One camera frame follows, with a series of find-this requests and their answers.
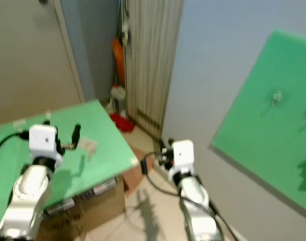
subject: green table surface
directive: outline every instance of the green table surface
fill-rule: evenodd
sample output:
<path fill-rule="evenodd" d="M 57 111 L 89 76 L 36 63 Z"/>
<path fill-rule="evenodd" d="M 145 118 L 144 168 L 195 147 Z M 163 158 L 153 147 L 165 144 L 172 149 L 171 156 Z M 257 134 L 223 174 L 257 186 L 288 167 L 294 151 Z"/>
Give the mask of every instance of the green table surface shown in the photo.
<path fill-rule="evenodd" d="M 41 124 L 46 115 L 26 119 L 21 129 Z M 83 149 L 67 150 L 62 166 L 54 173 L 51 197 L 46 207 L 73 197 L 91 187 L 113 178 L 133 166 L 136 156 L 98 101 L 69 107 L 51 113 L 51 124 L 58 127 L 62 143 L 71 142 L 76 123 L 81 124 L 80 136 L 97 142 L 96 153 L 88 158 Z M 14 125 L 0 126 L 0 140 L 15 132 Z M 11 138 L 0 148 L 0 220 L 8 197 L 21 168 L 31 163 L 27 141 Z"/>
<path fill-rule="evenodd" d="M 306 209 L 306 38 L 270 35 L 213 146 Z"/>

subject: small paper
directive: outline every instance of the small paper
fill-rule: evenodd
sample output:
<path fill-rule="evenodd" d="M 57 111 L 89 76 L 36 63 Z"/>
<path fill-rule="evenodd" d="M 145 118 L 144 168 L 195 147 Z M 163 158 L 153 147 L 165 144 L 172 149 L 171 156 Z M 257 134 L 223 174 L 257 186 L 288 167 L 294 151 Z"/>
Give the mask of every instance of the small paper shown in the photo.
<path fill-rule="evenodd" d="M 84 149 L 88 152 L 89 158 L 96 153 L 98 143 L 94 140 L 88 139 L 86 137 L 81 137 L 77 148 Z"/>

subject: tiled floor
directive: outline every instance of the tiled floor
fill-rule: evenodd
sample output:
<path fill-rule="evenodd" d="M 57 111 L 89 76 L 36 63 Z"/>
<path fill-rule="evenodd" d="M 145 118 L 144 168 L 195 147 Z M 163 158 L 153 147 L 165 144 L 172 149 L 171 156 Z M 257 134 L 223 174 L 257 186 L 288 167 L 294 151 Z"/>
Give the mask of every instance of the tiled floor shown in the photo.
<path fill-rule="evenodd" d="M 144 152 L 153 150 L 153 141 L 140 128 L 131 134 L 123 134 L 128 143 Z M 161 188 L 175 189 L 156 171 L 150 178 Z M 93 229 L 85 241 L 187 241 L 183 216 L 178 198 L 170 197 L 155 190 L 143 179 L 138 188 L 126 199 L 126 213 Z"/>

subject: orange object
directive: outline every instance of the orange object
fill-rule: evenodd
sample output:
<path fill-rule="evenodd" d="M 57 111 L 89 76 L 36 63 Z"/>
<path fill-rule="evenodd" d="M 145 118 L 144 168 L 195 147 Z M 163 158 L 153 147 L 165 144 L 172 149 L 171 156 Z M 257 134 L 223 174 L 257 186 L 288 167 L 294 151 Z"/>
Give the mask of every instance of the orange object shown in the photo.
<path fill-rule="evenodd" d="M 115 38 L 112 42 L 112 49 L 117 63 L 117 72 L 119 80 L 125 83 L 124 50 L 118 38 Z"/>

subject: wall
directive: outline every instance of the wall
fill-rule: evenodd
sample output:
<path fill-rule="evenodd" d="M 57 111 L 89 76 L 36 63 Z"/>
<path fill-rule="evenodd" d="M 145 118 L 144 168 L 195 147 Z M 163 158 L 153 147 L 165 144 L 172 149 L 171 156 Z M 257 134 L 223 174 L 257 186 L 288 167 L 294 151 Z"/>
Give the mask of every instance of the wall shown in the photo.
<path fill-rule="evenodd" d="M 249 241 L 306 241 L 306 218 L 208 148 L 275 29 L 306 35 L 306 0 L 186 0 L 163 138 L 194 141 L 195 167 Z"/>
<path fill-rule="evenodd" d="M 118 0 L 61 0 L 85 99 L 110 96 Z"/>

